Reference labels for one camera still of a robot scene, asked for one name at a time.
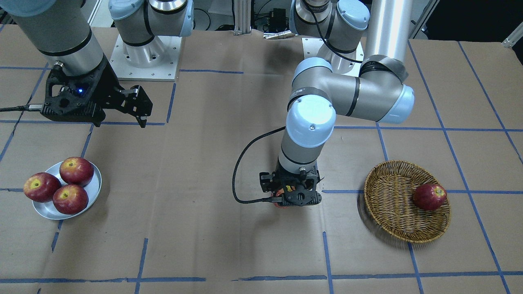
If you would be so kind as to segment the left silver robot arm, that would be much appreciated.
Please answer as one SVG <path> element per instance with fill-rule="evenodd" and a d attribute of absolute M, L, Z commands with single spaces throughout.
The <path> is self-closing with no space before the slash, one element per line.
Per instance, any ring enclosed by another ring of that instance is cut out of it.
<path fill-rule="evenodd" d="M 280 207 L 321 201 L 316 169 L 336 116 L 400 124 L 415 102 L 404 65 L 411 0 L 295 0 L 291 31 L 318 37 L 346 63 L 360 63 L 355 76 L 341 74 L 332 59 L 305 58 L 295 70 L 276 171 L 260 176 L 267 202 Z"/>

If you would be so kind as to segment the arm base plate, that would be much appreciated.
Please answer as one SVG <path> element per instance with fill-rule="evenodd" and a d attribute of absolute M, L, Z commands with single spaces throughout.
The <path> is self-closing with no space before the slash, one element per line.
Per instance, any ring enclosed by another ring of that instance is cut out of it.
<path fill-rule="evenodd" d="M 182 37 L 155 36 L 150 43 L 133 47 L 118 36 L 109 61 L 120 80 L 174 82 L 182 41 Z"/>
<path fill-rule="evenodd" d="M 333 68 L 335 74 L 343 74 L 348 76 L 358 77 L 360 74 L 361 61 L 364 59 L 364 50 L 361 42 L 358 43 L 355 51 L 347 54 L 341 54 L 346 58 L 352 59 L 348 61 L 334 54 L 323 41 L 319 38 L 303 38 L 303 56 L 304 58 L 319 57 L 328 61 Z"/>

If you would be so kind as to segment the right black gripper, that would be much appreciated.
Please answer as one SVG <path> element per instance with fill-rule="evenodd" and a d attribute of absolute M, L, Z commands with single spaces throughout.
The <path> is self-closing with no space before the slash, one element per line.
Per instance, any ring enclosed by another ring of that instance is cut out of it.
<path fill-rule="evenodd" d="M 104 109 L 132 115 L 141 128 L 146 127 L 153 103 L 140 85 L 123 89 L 110 62 L 103 56 L 95 69 L 79 76 L 67 76 L 65 64 L 55 61 L 45 86 L 40 114 L 57 122 L 85 122 L 99 127 L 105 120 Z"/>

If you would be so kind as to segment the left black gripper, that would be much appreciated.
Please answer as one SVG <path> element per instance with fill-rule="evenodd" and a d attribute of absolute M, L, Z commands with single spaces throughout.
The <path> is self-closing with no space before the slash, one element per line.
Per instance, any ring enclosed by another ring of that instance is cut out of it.
<path fill-rule="evenodd" d="M 316 186 L 321 181 L 317 160 L 307 164 L 278 160 L 276 167 L 276 193 L 281 194 L 282 207 L 317 205 L 322 196 Z"/>

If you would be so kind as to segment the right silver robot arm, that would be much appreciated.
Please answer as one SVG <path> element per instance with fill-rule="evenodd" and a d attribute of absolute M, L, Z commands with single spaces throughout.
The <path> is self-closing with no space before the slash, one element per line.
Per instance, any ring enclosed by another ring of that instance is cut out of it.
<path fill-rule="evenodd" d="M 2 0 L 4 9 L 51 65 L 45 100 L 16 107 L 56 122 L 99 127 L 105 109 L 133 116 L 146 126 L 153 103 L 139 86 L 121 87 L 109 58 L 81 14 L 82 0 Z M 123 41 L 124 57 L 137 68 L 166 57 L 160 36 L 191 35 L 192 0 L 111 0 L 110 15 Z"/>

